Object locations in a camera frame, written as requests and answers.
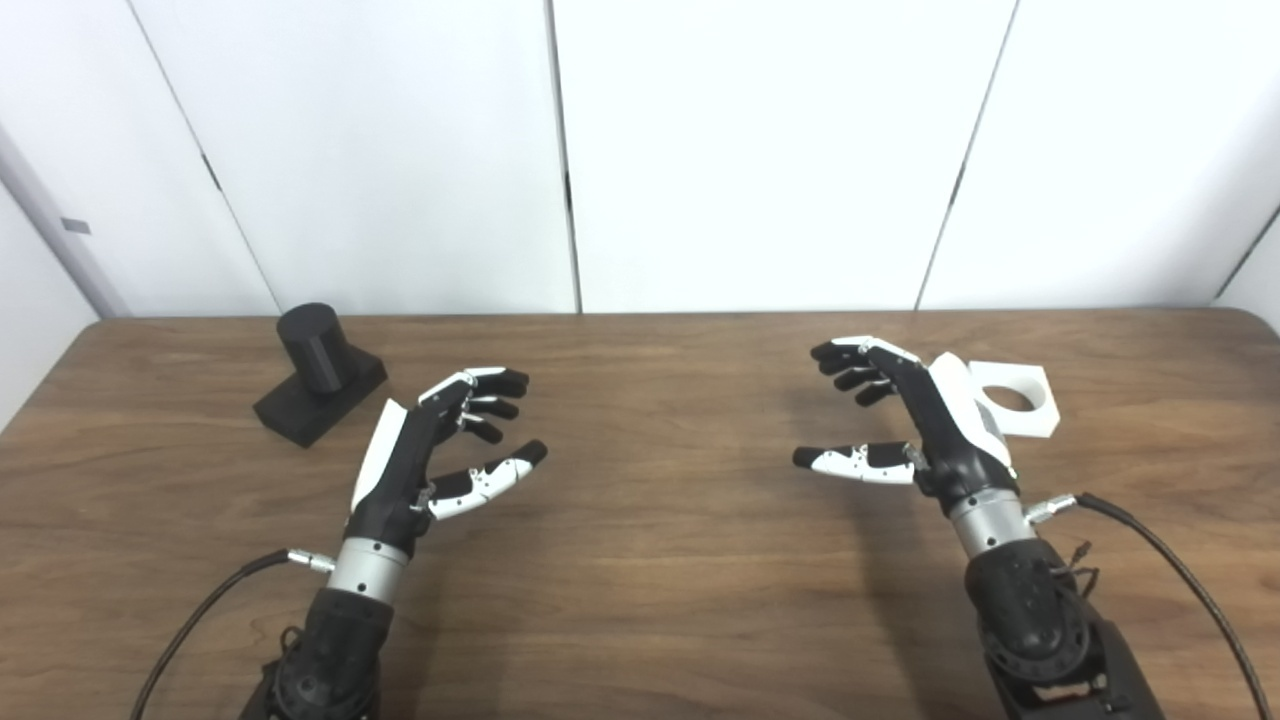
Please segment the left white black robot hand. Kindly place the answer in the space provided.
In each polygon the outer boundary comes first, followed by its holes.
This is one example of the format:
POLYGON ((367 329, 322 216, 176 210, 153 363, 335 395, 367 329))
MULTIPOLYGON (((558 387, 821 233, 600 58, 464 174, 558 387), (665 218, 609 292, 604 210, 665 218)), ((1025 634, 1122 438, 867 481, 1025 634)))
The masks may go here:
POLYGON ((480 509, 527 478, 548 455, 541 441, 435 478, 428 464, 457 434, 502 442, 492 419, 517 418, 512 401, 529 384, 529 375, 512 368, 465 368, 424 391, 411 407, 388 401, 355 482, 344 539, 370 541, 411 559, 431 524, 480 509))

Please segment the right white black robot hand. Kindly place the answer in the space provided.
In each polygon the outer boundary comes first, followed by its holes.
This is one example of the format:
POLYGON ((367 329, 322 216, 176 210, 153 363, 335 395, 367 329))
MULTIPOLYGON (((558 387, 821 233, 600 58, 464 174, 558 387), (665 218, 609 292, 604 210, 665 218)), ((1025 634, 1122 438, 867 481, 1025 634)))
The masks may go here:
POLYGON ((942 354, 927 364, 874 336, 832 338, 810 356, 836 389, 855 391, 861 407, 900 398, 919 441, 797 447, 796 466, 865 483, 914 484, 943 512, 984 491, 1020 495, 1009 447, 957 356, 942 354))

